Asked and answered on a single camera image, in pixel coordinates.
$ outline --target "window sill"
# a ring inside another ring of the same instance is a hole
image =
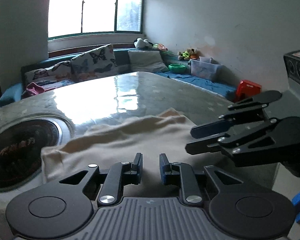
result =
[[[145,39],[145,35],[140,33],[98,33],[63,37],[49,40],[48,52],[95,44],[133,43],[137,38]]]

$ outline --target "window frame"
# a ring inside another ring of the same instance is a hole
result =
[[[118,0],[115,2],[115,13],[114,13],[114,31],[113,32],[90,32],[90,33],[73,33],[73,34],[66,34],[60,35],[55,37],[48,37],[48,41],[62,39],[62,38],[70,38],[76,36],[86,36],[86,35],[94,35],[94,34],[117,34],[117,33],[131,33],[131,34],[143,34],[143,12],[144,12],[144,0],[141,0],[141,22],[140,22],[140,31],[133,32],[133,31],[117,31],[117,15],[118,15]]]

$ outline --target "stuffed animal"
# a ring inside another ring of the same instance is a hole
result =
[[[153,43],[149,42],[148,40],[142,40],[141,38],[137,38],[134,41],[134,46],[137,49],[144,49],[144,48],[152,49]]]
[[[197,49],[187,49],[185,52],[178,52],[178,60],[199,59]]]

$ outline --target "sofa armrest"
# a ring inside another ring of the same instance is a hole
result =
[[[23,92],[22,83],[17,83],[9,87],[0,97],[0,107],[20,101],[22,92]]]

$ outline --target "green basket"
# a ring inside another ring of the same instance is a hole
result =
[[[187,67],[179,64],[169,65],[169,70],[175,74],[182,74],[186,71]]]

